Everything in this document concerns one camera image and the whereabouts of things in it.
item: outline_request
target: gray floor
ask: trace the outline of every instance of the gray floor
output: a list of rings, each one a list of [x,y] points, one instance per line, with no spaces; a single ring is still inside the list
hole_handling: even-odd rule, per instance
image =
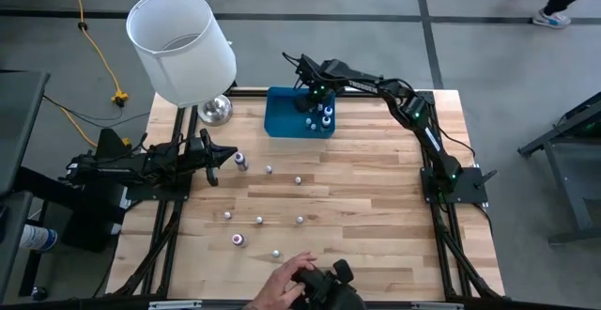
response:
[[[83,0],[87,10],[127,11],[137,0]],[[599,0],[580,0],[568,14],[601,18]],[[209,0],[216,13],[419,15],[418,0]],[[431,15],[525,17],[546,0],[427,0]],[[1,8],[76,9],[75,0],[0,0]],[[129,43],[123,20],[87,20],[131,99],[124,117],[150,108],[152,90]],[[75,110],[116,116],[115,92],[75,19],[0,17],[0,68],[47,70],[47,95]],[[315,59],[338,57],[351,66],[432,88],[421,23],[336,21],[220,21],[234,42],[239,85],[290,84],[293,69],[280,52]],[[601,25],[554,31],[527,24],[432,26],[445,88],[458,89],[484,169],[498,169],[487,183],[501,275],[508,296],[532,302],[601,307],[601,240],[550,248],[547,237],[572,229],[567,202],[554,185],[547,160],[525,161],[517,147],[550,128],[569,108],[599,90]],[[116,128],[135,140],[139,118]],[[92,138],[99,129],[84,125]],[[88,149],[65,117],[44,102],[25,163],[50,176],[63,175],[70,157]],[[48,224],[60,231],[68,214],[52,208]],[[89,297],[111,250],[82,253],[60,247],[44,257],[39,283],[53,299]],[[92,267],[88,272],[84,267]]]

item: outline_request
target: sneaker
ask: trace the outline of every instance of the sneaker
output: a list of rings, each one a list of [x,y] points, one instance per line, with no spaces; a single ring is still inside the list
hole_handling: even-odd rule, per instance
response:
[[[555,29],[565,28],[571,22],[572,21],[570,20],[570,18],[566,17],[565,15],[562,15],[560,13],[546,15],[542,9],[536,12],[536,14],[534,14],[534,16],[532,17],[532,23],[540,24]]]

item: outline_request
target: person's arm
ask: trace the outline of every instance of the person's arm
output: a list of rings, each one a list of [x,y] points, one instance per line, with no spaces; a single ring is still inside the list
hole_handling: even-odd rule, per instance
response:
[[[317,257],[310,252],[300,253],[292,257],[280,268],[273,271],[258,295],[242,310],[286,310],[304,291],[304,284],[298,283],[289,290],[285,286],[292,279],[292,275],[299,269],[313,270],[311,262]]]

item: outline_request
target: wooden tabletop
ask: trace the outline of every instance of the wooden tabletop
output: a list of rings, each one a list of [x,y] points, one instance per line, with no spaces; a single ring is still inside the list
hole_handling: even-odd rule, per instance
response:
[[[468,143],[457,91],[435,91],[435,99],[440,126]],[[216,144],[238,147],[250,167],[240,172],[229,160],[219,171],[219,187],[208,185],[204,170],[194,175],[177,237],[170,298],[250,300],[275,268],[311,250],[320,269],[346,259],[355,273],[351,285],[367,301],[443,300],[432,217],[418,174],[420,146],[382,100],[337,99],[336,131],[329,140],[270,138],[263,129],[265,98],[232,103],[232,119],[208,131]],[[148,145],[170,141],[176,110],[155,97]],[[472,165],[467,149],[443,143],[464,166]],[[302,178],[301,185],[295,177]],[[107,292],[123,285],[146,255],[157,205],[143,202],[127,213]],[[225,220],[225,211],[232,213],[231,220]],[[471,205],[457,205],[457,215],[466,255],[502,294],[486,218]],[[256,216],[264,224],[257,225]],[[298,216],[304,224],[296,224]],[[235,233],[247,238],[246,248],[232,244]],[[281,256],[271,256],[273,250]],[[155,281],[162,256],[159,262]],[[455,261],[450,264],[458,291]]]

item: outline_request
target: white lampshade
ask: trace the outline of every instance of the white lampshade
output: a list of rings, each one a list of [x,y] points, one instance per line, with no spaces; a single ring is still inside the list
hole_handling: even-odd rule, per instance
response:
[[[236,57],[205,0],[140,0],[127,31],[155,91],[180,108],[215,99],[236,78]]]

